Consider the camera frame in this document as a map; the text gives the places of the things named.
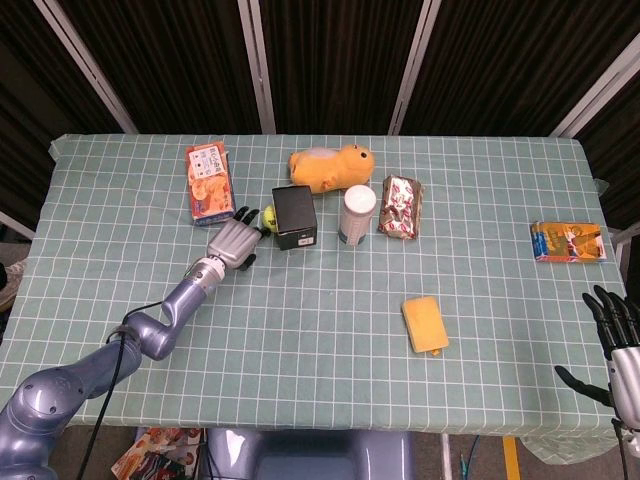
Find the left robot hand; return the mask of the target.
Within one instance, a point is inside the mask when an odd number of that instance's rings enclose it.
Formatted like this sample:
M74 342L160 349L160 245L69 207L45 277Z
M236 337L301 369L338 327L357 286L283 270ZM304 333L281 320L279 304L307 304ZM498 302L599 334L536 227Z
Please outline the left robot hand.
M259 212L259 209L241 207L209 241L207 256L220 259L226 268L249 269L256 259L256 246L265 236L253 225Z

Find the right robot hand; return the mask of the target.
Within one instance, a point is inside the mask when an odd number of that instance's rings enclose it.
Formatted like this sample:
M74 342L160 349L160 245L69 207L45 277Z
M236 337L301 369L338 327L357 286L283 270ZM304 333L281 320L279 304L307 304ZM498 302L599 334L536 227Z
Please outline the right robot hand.
M631 431L639 430L639 307L629 298L594 286L582 298L592 313L609 377L607 390L586 384L566 368L554 370L573 391L615 410Z

